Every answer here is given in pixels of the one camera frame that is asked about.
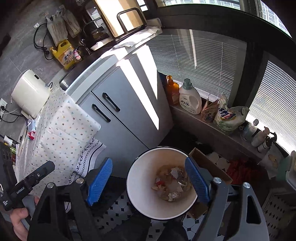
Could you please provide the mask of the person's left hand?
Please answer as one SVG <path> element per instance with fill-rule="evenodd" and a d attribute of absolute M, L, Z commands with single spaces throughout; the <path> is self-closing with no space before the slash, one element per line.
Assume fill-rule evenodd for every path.
<path fill-rule="evenodd" d="M 28 217 L 29 211 L 34 212 L 39 200 L 38 196 L 29 195 L 23 199 L 25 207 L 15 208 L 10 214 L 14 232 L 20 240 L 27 240 L 28 237 L 28 229 L 22 223 L 22 220 Z"/>

